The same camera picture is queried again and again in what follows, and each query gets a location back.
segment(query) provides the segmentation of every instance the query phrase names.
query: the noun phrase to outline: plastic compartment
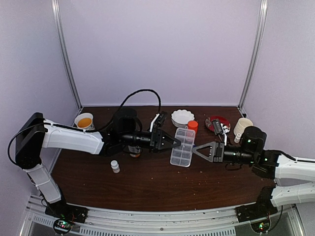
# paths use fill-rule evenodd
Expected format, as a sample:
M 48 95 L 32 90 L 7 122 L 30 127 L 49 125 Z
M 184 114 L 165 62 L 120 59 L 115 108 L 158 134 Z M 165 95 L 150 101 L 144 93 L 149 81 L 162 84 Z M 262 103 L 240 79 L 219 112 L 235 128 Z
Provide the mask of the plastic compartment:
M 196 133 L 191 129 L 178 128 L 175 138 L 180 140 L 182 144 L 172 149 L 170 163 L 174 166 L 189 167 L 191 163 L 192 148 L 195 141 Z

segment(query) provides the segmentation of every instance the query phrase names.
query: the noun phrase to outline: paper cup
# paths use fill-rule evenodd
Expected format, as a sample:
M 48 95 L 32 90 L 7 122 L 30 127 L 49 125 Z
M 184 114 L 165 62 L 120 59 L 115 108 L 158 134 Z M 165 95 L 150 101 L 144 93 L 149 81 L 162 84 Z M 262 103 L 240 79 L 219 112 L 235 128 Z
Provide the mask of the paper cup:
M 75 125 L 80 129 L 95 129 L 93 124 L 93 115 L 91 113 L 82 113 L 74 119 Z
M 247 119 L 247 118 L 240 118 L 237 121 L 237 124 L 234 128 L 234 131 L 233 131 L 234 135 L 236 136 L 237 134 L 243 134 L 245 128 L 248 126 L 253 126 L 252 121 L 250 119 Z

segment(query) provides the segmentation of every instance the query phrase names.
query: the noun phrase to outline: red plate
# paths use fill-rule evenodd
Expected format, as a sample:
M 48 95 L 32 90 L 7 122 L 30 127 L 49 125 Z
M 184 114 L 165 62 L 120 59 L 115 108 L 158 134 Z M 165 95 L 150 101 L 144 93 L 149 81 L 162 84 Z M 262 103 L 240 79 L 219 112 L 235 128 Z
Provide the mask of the red plate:
M 213 129 L 213 125 L 211 124 L 211 122 L 214 119 L 219 119 L 219 121 L 222 124 L 226 125 L 231 130 L 231 124 L 230 124 L 230 122 L 227 119 L 225 119 L 224 117 L 219 117 L 219 116 L 211 116 L 211 117 L 206 118 L 205 124 L 206 124 L 206 127 L 208 129 L 210 129 L 212 132 L 214 132 L 214 129 Z

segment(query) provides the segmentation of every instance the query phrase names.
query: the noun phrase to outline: white wall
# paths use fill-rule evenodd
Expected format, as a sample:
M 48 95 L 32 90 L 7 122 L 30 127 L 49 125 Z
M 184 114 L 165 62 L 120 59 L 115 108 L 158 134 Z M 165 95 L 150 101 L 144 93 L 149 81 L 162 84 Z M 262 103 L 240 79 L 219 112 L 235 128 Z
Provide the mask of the white wall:
M 77 113 L 50 1 L 0 2 L 0 83 L 0 231 L 13 236 L 34 187 L 7 158 L 10 138 L 34 112 L 65 124 Z M 54 154 L 43 153 L 47 166 Z
M 257 27 L 256 0 L 61 0 L 83 105 L 155 89 L 164 105 L 237 105 Z M 156 104 L 139 94 L 129 104 Z
M 315 158 L 315 1 L 268 2 L 245 110 L 267 133 L 267 149 Z M 314 235 L 315 204 L 299 210 L 308 235 Z

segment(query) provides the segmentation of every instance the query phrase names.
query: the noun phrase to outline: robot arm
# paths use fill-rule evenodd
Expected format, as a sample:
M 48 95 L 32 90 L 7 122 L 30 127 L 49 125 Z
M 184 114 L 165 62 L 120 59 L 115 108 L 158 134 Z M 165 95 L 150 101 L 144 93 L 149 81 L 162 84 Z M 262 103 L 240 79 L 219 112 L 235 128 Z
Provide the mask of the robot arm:
M 315 160 L 292 157 L 277 150 L 264 150 L 266 137 L 259 128 L 250 126 L 242 135 L 240 147 L 211 142 L 192 149 L 193 153 L 209 162 L 249 165 L 252 172 L 262 178 L 312 181 L 289 187 L 264 187 L 256 203 L 236 208 L 239 222 L 277 213 L 277 207 L 286 204 L 315 201 Z M 199 152 L 204 148 L 209 148 L 208 155 Z
M 15 161 L 43 194 L 48 204 L 46 214 L 69 220 L 75 218 L 83 223 L 87 209 L 66 203 L 62 191 L 41 161 L 41 149 L 64 148 L 111 156 L 130 145 L 161 152 L 181 144 L 160 129 L 165 119 L 166 113 L 162 112 L 155 117 L 150 132 L 142 131 L 136 111 L 123 108 L 114 114 L 108 130 L 90 131 L 54 123 L 44 119 L 43 114 L 35 113 L 16 137 Z

